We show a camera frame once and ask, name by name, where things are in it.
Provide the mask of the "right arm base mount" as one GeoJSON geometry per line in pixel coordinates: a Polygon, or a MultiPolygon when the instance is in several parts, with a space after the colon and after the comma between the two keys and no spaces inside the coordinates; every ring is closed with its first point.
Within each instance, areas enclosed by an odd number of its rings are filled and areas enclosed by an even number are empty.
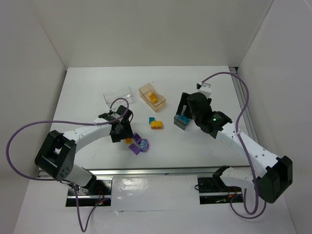
{"type": "Polygon", "coordinates": [[[238,187],[218,187],[212,177],[198,177],[194,189],[199,192],[199,202],[205,204],[243,203],[242,191],[238,187]]]}

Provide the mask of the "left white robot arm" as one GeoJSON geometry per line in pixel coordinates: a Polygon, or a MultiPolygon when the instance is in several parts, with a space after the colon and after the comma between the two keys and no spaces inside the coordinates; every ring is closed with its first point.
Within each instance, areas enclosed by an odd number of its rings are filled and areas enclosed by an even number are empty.
{"type": "Polygon", "coordinates": [[[72,182],[86,193],[94,193],[103,183],[90,171],[75,165],[75,155],[103,137],[110,137],[113,143],[131,138],[131,117],[133,112],[121,105],[116,111],[99,115],[91,125],[64,133],[53,130],[45,138],[35,164],[56,181],[72,182]]]}

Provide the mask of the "yellow studded lego brick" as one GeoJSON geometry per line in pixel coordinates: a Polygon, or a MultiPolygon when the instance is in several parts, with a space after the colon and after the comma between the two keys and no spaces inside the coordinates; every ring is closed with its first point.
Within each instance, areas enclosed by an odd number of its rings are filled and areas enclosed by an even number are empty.
{"type": "Polygon", "coordinates": [[[163,123],[162,121],[154,120],[151,122],[151,129],[163,129],[163,123]]]}

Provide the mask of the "purple hollow lego brick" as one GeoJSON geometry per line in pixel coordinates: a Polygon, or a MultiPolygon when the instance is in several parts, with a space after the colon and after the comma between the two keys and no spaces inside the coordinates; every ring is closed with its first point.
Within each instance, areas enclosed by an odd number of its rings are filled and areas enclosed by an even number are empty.
{"type": "Polygon", "coordinates": [[[142,142],[142,138],[139,136],[138,133],[133,134],[133,139],[136,142],[136,144],[138,144],[138,145],[142,142]]]}

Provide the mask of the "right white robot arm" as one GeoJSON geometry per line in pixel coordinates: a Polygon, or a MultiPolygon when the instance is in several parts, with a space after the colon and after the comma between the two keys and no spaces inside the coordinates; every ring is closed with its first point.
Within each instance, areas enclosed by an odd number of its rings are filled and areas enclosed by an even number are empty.
{"type": "Polygon", "coordinates": [[[211,98],[197,92],[182,93],[177,115],[192,119],[201,131],[224,143],[251,162],[253,172],[230,166],[220,167],[213,178],[217,185],[257,188],[259,197],[273,204],[293,182],[293,162],[287,156],[278,157],[267,151],[245,133],[236,129],[232,120],[220,111],[213,111],[211,98]]]}

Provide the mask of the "yellow smiley lego brick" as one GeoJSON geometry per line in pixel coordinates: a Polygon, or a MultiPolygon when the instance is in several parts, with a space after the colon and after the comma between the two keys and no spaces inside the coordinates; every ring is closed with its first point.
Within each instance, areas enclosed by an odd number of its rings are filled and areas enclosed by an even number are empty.
{"type": "Polygon", "coordinates": [[[149,97],[152,103],[157,103],[158,99],[154,93],[151,93],[149,97]]]}

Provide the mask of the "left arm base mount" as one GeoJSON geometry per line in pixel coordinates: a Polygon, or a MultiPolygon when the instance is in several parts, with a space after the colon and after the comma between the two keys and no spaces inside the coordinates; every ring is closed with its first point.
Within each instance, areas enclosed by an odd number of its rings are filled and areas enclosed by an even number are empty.
{"type": "Polygon", "coordinates": [[[93,207],[97,202],[100,202],[100,207],[111,206],[112,185],[112,177],[100,176],[90,192],[79,186],[77,190],[79,207],[93,207]]]}

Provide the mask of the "small orange lego brick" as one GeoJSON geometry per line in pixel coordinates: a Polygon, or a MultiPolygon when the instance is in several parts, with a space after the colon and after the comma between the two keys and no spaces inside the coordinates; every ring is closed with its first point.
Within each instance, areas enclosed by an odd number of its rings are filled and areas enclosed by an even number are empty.
{"type": "Polygon", "coordinates": [[[132,144],[133,143],[131,138],[126,138],[125,142],[126,142],[126,144],[132,144]]]}

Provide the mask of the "purple studded lego brick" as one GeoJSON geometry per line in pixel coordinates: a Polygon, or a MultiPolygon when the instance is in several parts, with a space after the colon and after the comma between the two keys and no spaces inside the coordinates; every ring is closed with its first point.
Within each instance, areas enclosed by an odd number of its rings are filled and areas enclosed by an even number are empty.
{"type": "Polygon", "coordinates": [[[129,149],[135,154],[138,155],[141,152],[141,149],[134,143],[129,146],[129,149]]]}

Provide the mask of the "small teal lego brick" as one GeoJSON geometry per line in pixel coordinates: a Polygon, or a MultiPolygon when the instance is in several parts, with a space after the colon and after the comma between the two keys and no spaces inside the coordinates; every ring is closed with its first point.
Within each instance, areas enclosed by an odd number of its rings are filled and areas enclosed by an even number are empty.
{"type": "Polygon", "coordinates": [[[155,121],[156,119],[154,117],[149,117],[149,124],[151,124],[153,121],[155,121]]]}

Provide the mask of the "purple oval flower lego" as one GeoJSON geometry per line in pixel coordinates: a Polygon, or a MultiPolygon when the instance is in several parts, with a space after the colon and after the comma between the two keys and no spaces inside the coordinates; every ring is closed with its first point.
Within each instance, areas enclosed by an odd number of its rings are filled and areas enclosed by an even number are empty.
{"type": "Polygon", "coordinates": [[[149,141],[147,139],[142,139],[142,141],[139,144],[139,147],[142,152],[147,152],[149,149],[149,141]]]}

